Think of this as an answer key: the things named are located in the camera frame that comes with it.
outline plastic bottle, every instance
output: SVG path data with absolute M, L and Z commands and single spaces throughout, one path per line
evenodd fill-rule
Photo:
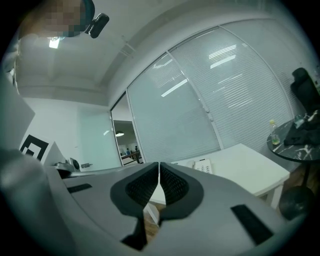
M 280 143 L 280 138 L 276 133 L 277 128 L 275 120 L 270 120 L 271 141 L 273 145 L 278 145 Z

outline white table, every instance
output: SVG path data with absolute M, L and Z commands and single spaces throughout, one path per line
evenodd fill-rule
M 192 159 L 175 161 L 172 164 L 185 166 L 190 160 L 197 162 L 202 159 L 210 159 L 214 175 L 237 183 L 257 197 L 267 194 L 266 201 L 274 209 L 278 206 L 284 182 L 290 176 L 286 169 L 243 144 Z M 160 204 L 166 203 L 160 184 L 150 200 Z

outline wooden floor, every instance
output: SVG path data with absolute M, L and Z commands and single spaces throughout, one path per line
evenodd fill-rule
M 287 189 L 300 186 L 302 184 L 302 181 L 304 179 L 305 174 L 305 165 L 301 165 L 299 168 L 297 168 L 295 171 L 293 171 L 290 174 L 290 178 L 284 183 L 283 191 L 284 193 Z M 316 195 L 319 189 L 319 178 L 320 176 L 320 165 L 314 165 L 311 167 L 307 187 L 312 190 L 312 192 Z M 166 206 L 159 203 L 153 203 L 151 202 L 160 212 L 163 208 Z M 146 232 L 146 239 L 148 243 L 155 237 L 157 234 L 159 227 L 155 224 L 153 219 L 148 213 L 144 213 L 144 226 L 145 226 L 145 232 Z

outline black office chair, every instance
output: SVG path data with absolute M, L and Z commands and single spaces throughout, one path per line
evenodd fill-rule
M 299 67 L 292 73 L 294 83 L 291 84 L 291 90 L 304 106 L 307 113 L 311 114 L 320 109 L 320 95 L 309 76 L 308 72 Z

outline horizontal blinds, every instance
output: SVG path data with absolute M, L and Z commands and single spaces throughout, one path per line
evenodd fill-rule
M 209 107 L 225 148 L 266 146 L 269 120 L 291 119 L 285 95 L 261 58 L 219 28 L 171 51 Z
M 142 73 L 128 87 L 128 96 L 147 162 L 172 162 L 220 149 L 207 113 L 169 55 Z
M 306 67 L 298 57 L 298 42 L 290 33 L 272 19 L 233 22 L 223 25 L 223 28 L 240 37 L 260 54 L 281 82 L 293 114 L 304 113 L 290 86 L 294 82 L 292 72 Z

